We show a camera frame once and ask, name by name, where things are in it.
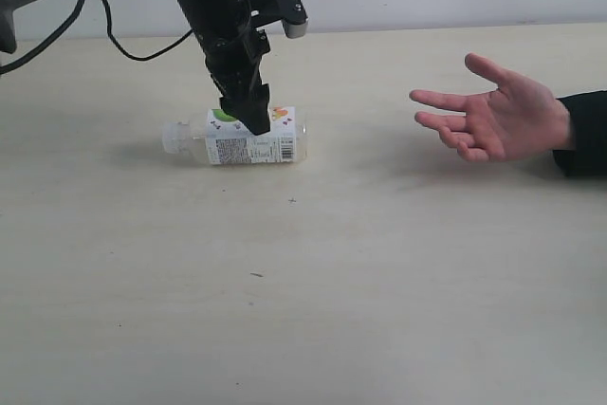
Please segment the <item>person's open bare hand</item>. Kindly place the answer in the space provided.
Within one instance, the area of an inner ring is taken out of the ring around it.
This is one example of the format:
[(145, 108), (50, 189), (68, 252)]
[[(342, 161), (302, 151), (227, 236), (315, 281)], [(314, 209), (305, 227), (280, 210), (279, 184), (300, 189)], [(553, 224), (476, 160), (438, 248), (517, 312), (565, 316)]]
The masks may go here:
[(508, 162), (574, 148), (570, 113), (542, 83), (475, 53), (465, 57), (471, 73), (495, 84), (469, 95), (415, 89), (411, 101), (437, 109), (414, 120), (467, 162)]

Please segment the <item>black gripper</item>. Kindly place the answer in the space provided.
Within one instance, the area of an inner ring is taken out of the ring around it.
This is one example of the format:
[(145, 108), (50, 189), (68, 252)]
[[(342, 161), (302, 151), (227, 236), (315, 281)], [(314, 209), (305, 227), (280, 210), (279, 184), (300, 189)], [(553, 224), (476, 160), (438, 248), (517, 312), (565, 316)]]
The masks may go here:
[(241, 121), (255, 136), (270, 131), (269, 85), (263, 82), (260, 65), (269, 53), (266, 33), (252, 20), (217, 28), (219, 23), (196, 23), (196, 39), (205, 54), (205, 65), (220, 93), (220, 107)]

